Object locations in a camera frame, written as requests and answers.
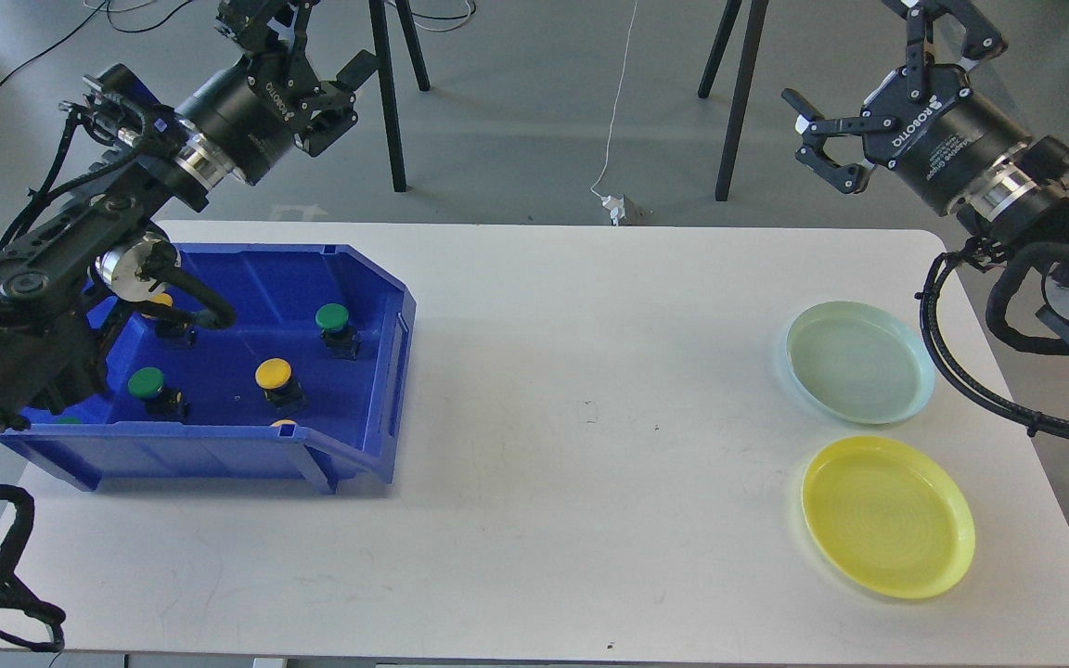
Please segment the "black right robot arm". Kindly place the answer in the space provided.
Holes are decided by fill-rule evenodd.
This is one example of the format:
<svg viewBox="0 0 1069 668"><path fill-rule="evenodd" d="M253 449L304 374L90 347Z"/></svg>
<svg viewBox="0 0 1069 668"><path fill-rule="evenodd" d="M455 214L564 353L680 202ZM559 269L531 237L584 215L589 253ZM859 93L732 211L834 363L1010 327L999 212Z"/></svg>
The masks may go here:
<svg viewBox="0 0 1069 668"><path fill-rule="evenodd" d="M797 161L840 193L885 168L938 216L955 215L1004 274L985 325L1017 351L1069 354L1069 147L1035 139L983 97L969 71L1006 50L971 1L890 1L905 22L905 59L856 116L824 116L786 89L797 111Z"/></svg>

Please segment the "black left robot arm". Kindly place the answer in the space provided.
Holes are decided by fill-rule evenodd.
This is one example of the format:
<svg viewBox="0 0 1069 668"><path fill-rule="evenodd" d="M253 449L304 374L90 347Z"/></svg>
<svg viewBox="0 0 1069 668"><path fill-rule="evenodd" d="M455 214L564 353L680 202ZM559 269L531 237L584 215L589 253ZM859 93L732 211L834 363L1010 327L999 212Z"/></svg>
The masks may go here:
<svg viewBox="0 0 1069 668"><path fill-rule="evenodd" d="M311 12L222 1L219 31L241 58L175 107L123 65L88 79L71 123L108 152L84 176L43 186L0 242L0 435L29 426L27 407L58 414L105 392L108 352L134 312L233 325L232 305L182 269L151 219L170 199L202 211L221 178L255 185L290 147L317 156L354 126L377 56L319 79L305 55Z"/></svg>

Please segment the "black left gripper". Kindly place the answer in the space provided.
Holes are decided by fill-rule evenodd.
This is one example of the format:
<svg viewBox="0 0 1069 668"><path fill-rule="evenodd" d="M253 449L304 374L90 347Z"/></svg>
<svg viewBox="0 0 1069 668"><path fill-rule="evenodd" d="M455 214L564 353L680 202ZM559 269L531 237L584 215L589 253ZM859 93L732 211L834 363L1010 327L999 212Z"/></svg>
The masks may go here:
<svg viewBox="0 0 1069 668"><path fill-rule="evenodd" d="M314 1L220 1L216 29L245 55L304 52ZM220 149L230 172L246 185L262 181L289 149L315 157L357 124L356 90L379 68L378 57L361 50L335 79L321 81L316 96L293 98L286 82L259 79L242 59L197 88L175 114Z"/></svg>

